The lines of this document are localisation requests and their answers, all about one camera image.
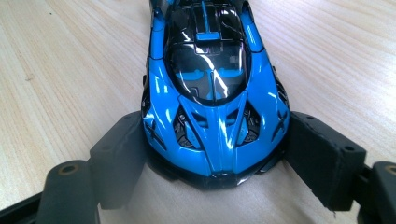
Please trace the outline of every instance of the toy car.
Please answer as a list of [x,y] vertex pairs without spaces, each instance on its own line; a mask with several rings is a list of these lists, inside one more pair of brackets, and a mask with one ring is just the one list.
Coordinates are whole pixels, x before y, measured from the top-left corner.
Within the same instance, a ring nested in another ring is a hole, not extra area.
[[155,163],[210,188],[268,170],[290,111],[248,1],[150,7],[141,111]]

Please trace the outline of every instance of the wood grain surface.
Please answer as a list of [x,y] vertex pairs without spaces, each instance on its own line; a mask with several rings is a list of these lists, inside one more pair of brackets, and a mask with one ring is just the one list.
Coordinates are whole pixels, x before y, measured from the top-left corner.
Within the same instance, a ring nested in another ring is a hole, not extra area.
[[[396,2],[251,0],[292,110],[396,161]],[[140,108],[149,1],[0,1],[0,209],[43,189],[53,166],[87,160]],[[131,204],[103,223],[353,223],[325,209],[282,161],[235,189],[200,191],[145,167]]]

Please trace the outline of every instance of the light wooden surface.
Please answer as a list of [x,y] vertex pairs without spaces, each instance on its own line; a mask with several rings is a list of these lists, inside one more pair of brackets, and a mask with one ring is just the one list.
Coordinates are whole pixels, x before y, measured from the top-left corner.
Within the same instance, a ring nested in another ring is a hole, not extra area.
[[[251,0],[292,110],[396,161],[396,2]],[[51,167],[87,160],[140,107],[149,1],[0,1],[0,209],[42,190]],[[235,189],[201,192],[145,167],[129,208],[104,223],[353,223],[286,162]]]

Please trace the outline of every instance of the car roof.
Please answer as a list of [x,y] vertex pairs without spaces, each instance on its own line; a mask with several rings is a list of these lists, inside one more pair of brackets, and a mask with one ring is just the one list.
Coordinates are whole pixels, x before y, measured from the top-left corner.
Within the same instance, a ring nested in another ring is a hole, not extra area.
[[169,9],[165,31],[167,46],[207,40],[243,40],[241,21],[229,1],[181,0]]

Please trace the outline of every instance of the screw hole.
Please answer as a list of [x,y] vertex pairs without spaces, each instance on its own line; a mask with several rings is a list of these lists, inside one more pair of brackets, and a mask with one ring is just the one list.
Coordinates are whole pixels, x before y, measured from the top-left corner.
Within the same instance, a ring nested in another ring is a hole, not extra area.
[[347,151],[353,151],[353,150],[355,150],[354,147],[349,147],[349,146],[344,147],[344,149],[347,150]]
[[67,164],[67,165],[61,167],[61,169],[59,169],[58,174],[59,175],[71,175],[77,170],[78,170],[78,165]]

